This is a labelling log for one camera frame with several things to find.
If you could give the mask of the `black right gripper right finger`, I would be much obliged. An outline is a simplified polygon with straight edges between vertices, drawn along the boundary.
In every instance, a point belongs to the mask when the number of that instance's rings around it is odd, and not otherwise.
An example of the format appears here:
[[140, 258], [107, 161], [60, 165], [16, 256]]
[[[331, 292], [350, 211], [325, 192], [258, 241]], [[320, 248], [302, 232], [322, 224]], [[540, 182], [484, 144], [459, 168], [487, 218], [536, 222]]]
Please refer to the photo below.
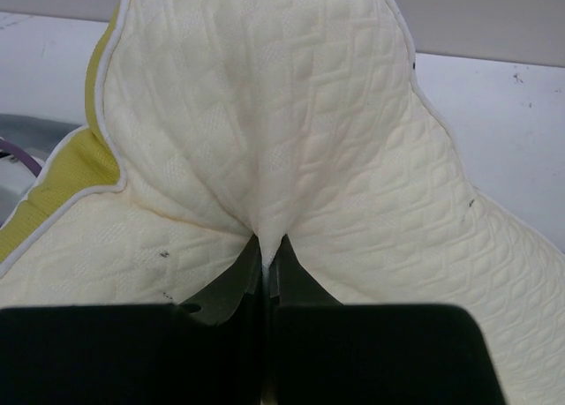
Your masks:
[[502, 404], [483, 334], [452, 304], [341, 304], [284, 237], [270, 269], [281, 404]]

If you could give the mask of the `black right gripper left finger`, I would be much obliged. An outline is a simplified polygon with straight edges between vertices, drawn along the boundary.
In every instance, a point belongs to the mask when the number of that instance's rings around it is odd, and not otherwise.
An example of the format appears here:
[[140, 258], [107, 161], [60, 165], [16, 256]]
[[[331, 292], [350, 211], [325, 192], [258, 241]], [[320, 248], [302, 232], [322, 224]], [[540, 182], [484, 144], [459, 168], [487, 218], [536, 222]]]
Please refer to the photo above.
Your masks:
[[4, 404], [256, 404], [260, 247], [179, 304], [1, 311]]

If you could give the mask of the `cream and yellow pillow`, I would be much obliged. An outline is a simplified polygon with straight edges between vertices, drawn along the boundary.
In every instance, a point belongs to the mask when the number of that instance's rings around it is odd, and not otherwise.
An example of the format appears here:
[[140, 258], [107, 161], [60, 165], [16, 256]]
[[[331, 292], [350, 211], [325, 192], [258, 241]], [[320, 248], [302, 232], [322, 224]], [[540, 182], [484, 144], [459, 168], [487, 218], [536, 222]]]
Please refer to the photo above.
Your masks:
[[564, 255], [480, 192], [394, 0], [120, 0], [1, 229], [1, 303], [185, 299], [288, 237], [347, 303], [447, 302], [510, 404], [564, 401]]

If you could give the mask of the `grey pillowcase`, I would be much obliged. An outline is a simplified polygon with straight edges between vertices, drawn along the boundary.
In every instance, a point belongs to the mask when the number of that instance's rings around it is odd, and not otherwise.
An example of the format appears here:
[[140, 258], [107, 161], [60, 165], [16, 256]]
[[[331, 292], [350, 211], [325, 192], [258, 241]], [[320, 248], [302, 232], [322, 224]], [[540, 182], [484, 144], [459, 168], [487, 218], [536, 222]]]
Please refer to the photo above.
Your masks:
[[1, 137], [43, 161], [65, 136], [81, 127], [33, 116], [1, 115]]

